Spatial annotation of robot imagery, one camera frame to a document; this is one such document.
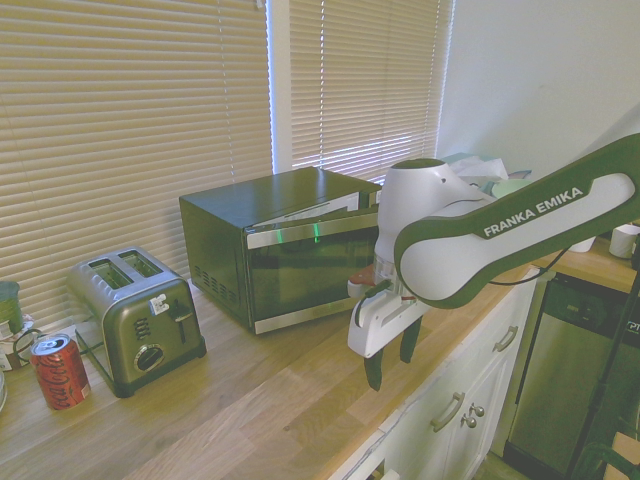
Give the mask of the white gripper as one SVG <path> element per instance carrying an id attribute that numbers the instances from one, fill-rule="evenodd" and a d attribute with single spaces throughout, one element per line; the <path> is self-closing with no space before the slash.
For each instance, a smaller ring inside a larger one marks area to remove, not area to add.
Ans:
<path id="1" fill-rule="evenodd" d="M 382 385 L 383 348 L 403 333 L 400 359 L 409 364 L 420 334 L 426 305 L 404 299 L 388 283 L 369 289 L 352 312 L 348 346 L 364 359 L 369 387 L 379 391 Z"/>

